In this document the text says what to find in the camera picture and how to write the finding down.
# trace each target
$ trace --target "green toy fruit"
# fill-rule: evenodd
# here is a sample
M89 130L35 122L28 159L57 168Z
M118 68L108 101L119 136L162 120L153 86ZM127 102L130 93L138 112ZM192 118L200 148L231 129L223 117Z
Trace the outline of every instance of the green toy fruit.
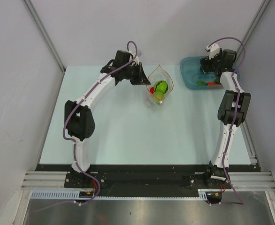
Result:
M164 99L164 94L161 91L156 91L153 93L152 99L158 105L160 105L160 101Z
M166 94L168 91L168 83L165 81L158 81L154 84L154 90Z

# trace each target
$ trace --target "blue tray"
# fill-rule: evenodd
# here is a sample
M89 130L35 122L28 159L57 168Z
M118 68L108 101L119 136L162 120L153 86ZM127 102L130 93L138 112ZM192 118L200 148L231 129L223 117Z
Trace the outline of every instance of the blue tray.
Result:
M200 59L202 57L188 57L180 62L180 71L183 76L183 81L187 88L192 90L206 90L206 89L221 89L220 85L198 85L197 81L215 82L217 78L216 73L204 74L200 70ZM237 71L237 79L240 80L240 73Z

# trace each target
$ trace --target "cable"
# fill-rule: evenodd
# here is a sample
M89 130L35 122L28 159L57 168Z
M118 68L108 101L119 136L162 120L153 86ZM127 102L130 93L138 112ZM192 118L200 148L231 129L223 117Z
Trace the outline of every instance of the cable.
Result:
M129 41L129 42L127 43L127 50L128 50L128 51L129 51L129 44L130 44L130 43L132 43L132 44L134 45L134 47L135 47L135 53L136 53L135 56L134 56L129 62L127 62L126 64L124 64L123 66L121 66L121 67L119 67L119 68L117 68L117 69L111 71L110 73L106 74L103 78L101 78L100 81L97 82L97 83L89 90L89 92L85 95L84 99L87 98L87 97L96 89L96 87L97 87L102 81L104 81L106 78L108 78L111 74L113 74L113 73L115 73L115 72L117 72L117 71L123 69L124 67L126 67L126 66L130 65L132 62L134 62L134 60L136 59L136 57L137 57L137 55L138 55L138 47L137 47L137 45L136 45L136 43L135 43L134 41ZM67 129L67 125L68 125L68 123L69 123L69 120L71 119L72 115L76 112L76 110L79 108L79 106L84 102L84 99L82 99L79 103L77 103L77 105L75 106L75 108L71 111L71 113L69 114L69 116L68 116L67 119L66 119L66 122L65 122L65 124L64 124L64 126L63 126L63 132L62 132L62 136L63 136L63 138L64 138L65 140L73 141L73 144L74 144L74 147L73 147L73 157L74 157L75 164L76 164L76 166L78 167L79 171L82 172L85 176L88 176L89 178L93 179L93 180L96 182L97 186L98 186L97 193L94 194L94 196L93 196L92 198L90 198L89 200L87 200L86 202L79 203L79 204L78 204L79 206L80 206L80 205L85 205L85 204L89 203L91 200L93 200L95 197L97 197L97 196L99 195L99 192L100 192L100 183L99 183L99 181L98 181L95 177L93 177L93 176L89 175L88 173L86 173L86 172L80 167L80 165L78 164L77 157L76 157L76 140L75 140L74 138L66 137L66 129ZM56 204L53 204L53 205L49 205L49 206L44 207L44 208L41 208L41 209L39 209L39 210L34 210L34 212L43 211L43 210L49 209L49 208L51 208L51 207L53 207L53 206L60 205L60 204L64 204L64 203L76 203L76 202L75 202L75 201L63 201L63 202L59 202L59 203L56 203Z
M237 196L237 198L239 199L240 202L220 202L220 203L216 203L216 204L211 204L208 200L207 200L207 203L211 206L211 205L221 205L221 204L238 204L238 205L244 205L244 202L241 198L241 196L238 194L238 192L236 191L236 189L233 187L231 181L230 181L230 178L229 178L229 175L226 171L226 167L225 167L225 157L226 157L226 154L227 154L227 151L228 151L228 147L229 147L229 143L230 143L230 137L231 137L231 134L232 134L232 127L236 121L236 118L237 118L237 108L238 108L238 102L239 102L239 99L240 99L240 94L241 94L241 90L238 88L238 85L237 85L237 81L236 79L234 78L234 74L235 72L240 68L240 66L242 65L242 63L244 62L244 59L245 59L245 55L246 55L246 51L245 51L245 46L243 44L242 41L240 41L239 39L235 38L235 37L223 37L223 38L220 38L216 41L214 41L213 43L211 43L209 45L209 47L218 42L218 41L221 41L221 40L225 40L225 39L233 39L233 40L236 40L237 42L239 42L243 48L243 57L241 59L241 62L239 63L239 65L237 66L237 68L232 72L231 74L231 79L235 85L235 88L237 90L237 100L236 100L236 105L235 105L235 111L234 111L234 117L233 117L233 120L232 120L232 123L230 125L230 128L229 128L229 137L228 137L228 140L227 140L227 143L226 143L226 146L225 146L225 151L223 153L223 158L222 158L222 164L223 164L223 170L224 170L224 174L225 174L225 177L226 179L228 180L230 186L231 186L231 189L233 190L233 192L235 193L235 195Z

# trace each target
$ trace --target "red toy fruit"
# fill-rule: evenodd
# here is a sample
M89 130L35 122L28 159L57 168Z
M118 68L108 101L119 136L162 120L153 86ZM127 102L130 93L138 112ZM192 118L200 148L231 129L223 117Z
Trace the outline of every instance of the red toy fruit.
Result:
M151 94L154 93L154 87L151 87L151 88L150 88L150 92L151 92Z

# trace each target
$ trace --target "white wall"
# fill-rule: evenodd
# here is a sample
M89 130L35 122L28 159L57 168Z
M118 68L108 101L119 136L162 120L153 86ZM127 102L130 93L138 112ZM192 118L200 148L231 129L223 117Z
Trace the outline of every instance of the white wall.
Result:
M206 54L242 39L262 0L32 0L63 63L104 65L134 40L148 65ZM237 43L222 43L235 48Z
M20 0L0 0L0 209L37 160L62 73Z
M246 46L243 89L252 95L247 121L259 161L275 179L275 1L271 1Z

